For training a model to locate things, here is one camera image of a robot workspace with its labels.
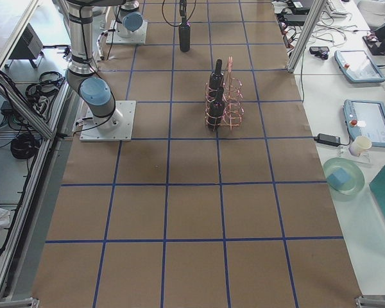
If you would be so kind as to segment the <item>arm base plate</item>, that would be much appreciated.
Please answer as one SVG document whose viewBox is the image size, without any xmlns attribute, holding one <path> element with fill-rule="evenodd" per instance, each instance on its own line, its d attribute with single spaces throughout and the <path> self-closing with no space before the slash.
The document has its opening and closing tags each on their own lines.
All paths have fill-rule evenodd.
<svg viewBox="0 0 385 308">
<path fill-rule="evenodd" d="M 133 122 L 136 101 L 116 101 L 112 117 L 105 119 L 94 117 L 89 107 L 82 108 L 80 119 L 83 124 L 78 128 L 80 140 L 84 142 L 96 141 L 130 141 L 132 139 Z"/>
<path fill-rule="evenodd" d="M 107 35 L 106 43 L 109 45 L 144 45 L 146 43 L 148 21 L 143 20 L 142 26 L 135 30 L 130 31 L 126 29 L 121 23 L 111 21 L 111 31 Z"/>
</svg>

